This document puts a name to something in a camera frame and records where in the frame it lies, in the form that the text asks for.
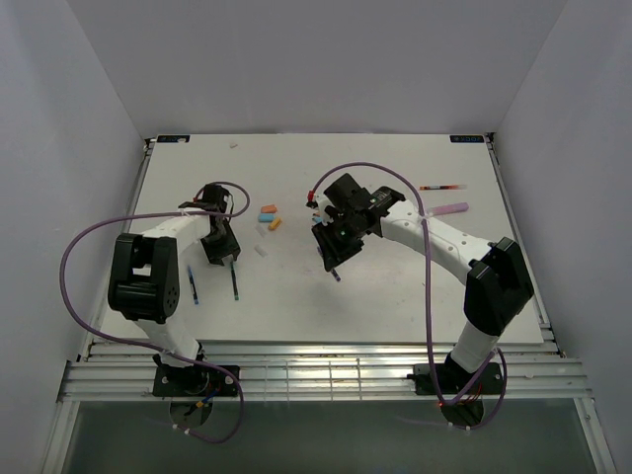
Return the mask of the blue highlighter cap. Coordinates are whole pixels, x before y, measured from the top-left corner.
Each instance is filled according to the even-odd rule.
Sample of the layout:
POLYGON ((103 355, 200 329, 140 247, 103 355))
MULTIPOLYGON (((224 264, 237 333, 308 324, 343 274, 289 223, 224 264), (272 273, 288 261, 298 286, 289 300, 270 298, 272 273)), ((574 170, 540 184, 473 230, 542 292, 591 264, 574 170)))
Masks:
POLYGON ((259 221, 260 222, 273 222, 276 218, 274 213, 260 213, 259 221))

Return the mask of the blue thin pen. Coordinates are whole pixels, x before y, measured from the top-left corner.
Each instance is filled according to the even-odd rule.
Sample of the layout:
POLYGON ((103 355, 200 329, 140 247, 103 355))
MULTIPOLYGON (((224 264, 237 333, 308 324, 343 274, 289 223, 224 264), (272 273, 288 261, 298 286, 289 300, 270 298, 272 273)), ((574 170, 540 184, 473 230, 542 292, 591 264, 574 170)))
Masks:
POLYGON ((199 298, 198 298, 198 290, 197 290, 196 280, 195 280, 195 276, 194 276, 193 269, 192 269, 191 266, 187 266, 187 276, 188 276, 188 280, 189 280, 189 284, 190 284, 190 288, 191 288, 191 292, 192 292, 194 305, 199 305, 199 298))

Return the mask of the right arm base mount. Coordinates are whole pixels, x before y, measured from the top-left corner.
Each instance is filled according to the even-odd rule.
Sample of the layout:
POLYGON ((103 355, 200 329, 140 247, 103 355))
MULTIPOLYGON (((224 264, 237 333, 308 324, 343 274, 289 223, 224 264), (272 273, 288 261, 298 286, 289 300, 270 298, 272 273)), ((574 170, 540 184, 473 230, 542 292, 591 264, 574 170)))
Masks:
MULTIPOLYGON (((457 395, 472 378, 471 373, 452 363, 438 363, 435 369, 438 386, 445 398, 457 395)), ((407 379, 414 382, 417 395, 435 395, 428 364, 415 364, 413 371, 407 375, 407 379)), ((499 395, 504 382, 505 378, 500 365, 496 362, 490 362, 468 389, 465 396, 499 395)))

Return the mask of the green thin pen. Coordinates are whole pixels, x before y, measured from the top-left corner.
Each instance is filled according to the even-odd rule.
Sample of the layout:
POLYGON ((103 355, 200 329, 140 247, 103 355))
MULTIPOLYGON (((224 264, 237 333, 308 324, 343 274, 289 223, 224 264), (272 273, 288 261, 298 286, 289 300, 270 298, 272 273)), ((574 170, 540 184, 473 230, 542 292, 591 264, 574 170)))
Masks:
POLYGON ((229 268, 230 268, 230 273, 231 273, 231 281, 232 281, 234 300, 235 301, 239 301, 240 300, 240 294, 239 294, 239 288, 238 288, 238 282, 237 282, 237 276, 236 276, 236 268, 235 268, 235 262, 234 261, 230 262, 229 268))

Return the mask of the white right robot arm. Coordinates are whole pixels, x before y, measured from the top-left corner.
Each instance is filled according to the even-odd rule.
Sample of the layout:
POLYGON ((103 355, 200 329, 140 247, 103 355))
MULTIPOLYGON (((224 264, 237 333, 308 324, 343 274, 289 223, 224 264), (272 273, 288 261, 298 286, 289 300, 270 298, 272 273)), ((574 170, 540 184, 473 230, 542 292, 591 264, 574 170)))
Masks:
POLYGON ((410 200, 387 187, 336 201, 313 197, 307 205, 321 218, 312 233, 326 271, 358 254, 364 237, 375 235, 423 255, 463 284, 466 323, 436 375, 439 385, 451 391, 468 392, 477 385, 485 359, 534 294, 517 242, 507 237, 491 242, 424 217, 410 200))

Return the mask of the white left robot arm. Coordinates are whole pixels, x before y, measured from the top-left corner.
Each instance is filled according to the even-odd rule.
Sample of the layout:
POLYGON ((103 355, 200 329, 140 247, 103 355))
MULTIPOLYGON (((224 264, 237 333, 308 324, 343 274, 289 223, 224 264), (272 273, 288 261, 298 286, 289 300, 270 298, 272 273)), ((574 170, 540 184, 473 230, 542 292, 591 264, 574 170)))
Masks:
POLYGON ((158 361, 177 368, 176 383, 188 394, 208 385, 209 371, 198 363, 200 343, 178 314, 182 254, 201 245, 212 265, 236 260, 241 252, 229 219, 197 214, 188 207, 139 234, 122 233, 115 242, 108 303, 158 348, 158 361))

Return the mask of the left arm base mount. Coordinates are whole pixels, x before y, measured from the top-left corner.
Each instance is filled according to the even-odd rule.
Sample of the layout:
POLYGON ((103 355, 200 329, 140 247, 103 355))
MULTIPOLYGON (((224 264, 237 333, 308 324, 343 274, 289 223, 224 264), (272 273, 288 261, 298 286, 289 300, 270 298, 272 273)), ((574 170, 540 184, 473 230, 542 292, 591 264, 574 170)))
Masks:
POLYGON ((151 394, 154 397, 199 397, 214 393, 219 397, 235 397, 238 389, 233 377, 239 376, 238 365, 221 365, 222 370, 192 365, 189 367, 156 368, 151 394))

